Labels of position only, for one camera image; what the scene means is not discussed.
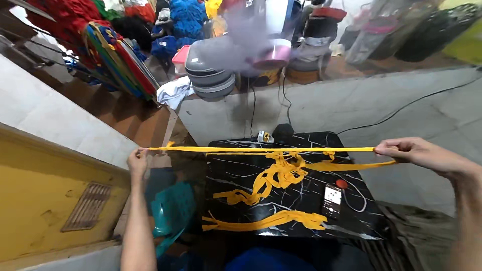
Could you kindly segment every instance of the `red ball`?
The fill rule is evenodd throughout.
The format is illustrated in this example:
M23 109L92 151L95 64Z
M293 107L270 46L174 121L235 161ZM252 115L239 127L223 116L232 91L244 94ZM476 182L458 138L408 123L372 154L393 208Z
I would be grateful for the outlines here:
M338 180L336 180L336 186L338 186L341 189L346 189L346 188L348 188L348 183L345 180L338 179Z

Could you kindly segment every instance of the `hand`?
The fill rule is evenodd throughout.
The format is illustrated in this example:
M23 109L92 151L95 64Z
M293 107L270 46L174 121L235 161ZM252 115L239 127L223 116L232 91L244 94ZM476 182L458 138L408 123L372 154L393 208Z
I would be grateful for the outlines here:
M137 148L127 158L127 166L133 179L136 177L142 180L147 168L147 151L147 148Z
M375 153L387 155L402 163L413 163L431 169L442 176L482 172L482 167L469 159L419 137L382 140Z

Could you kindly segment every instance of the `teal plastic chair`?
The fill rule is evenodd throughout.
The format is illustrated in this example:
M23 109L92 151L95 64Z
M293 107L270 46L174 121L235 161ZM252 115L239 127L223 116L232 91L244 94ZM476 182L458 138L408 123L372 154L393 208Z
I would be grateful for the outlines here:
M155 227L154 238L165 237L156 247L159 257L176 241L187 227L196 211L196 202L192 187L186 182L179 182L156 194L151 202Z

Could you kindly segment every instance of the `mobile phone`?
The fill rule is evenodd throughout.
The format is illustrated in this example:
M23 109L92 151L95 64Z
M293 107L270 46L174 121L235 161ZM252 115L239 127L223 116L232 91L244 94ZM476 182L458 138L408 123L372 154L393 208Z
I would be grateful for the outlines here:
M323 202L323 214L333 219L340 217L341 189L332 185L326 185Z

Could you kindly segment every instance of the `wooden stair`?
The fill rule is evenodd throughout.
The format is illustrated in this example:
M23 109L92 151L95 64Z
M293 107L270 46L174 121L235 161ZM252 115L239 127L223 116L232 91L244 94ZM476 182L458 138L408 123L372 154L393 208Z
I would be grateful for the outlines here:
M162 145L170 117L166 107L157 108L152 101L129 93L111 93L100 84L90 86L78 78L57 91L139 146Z

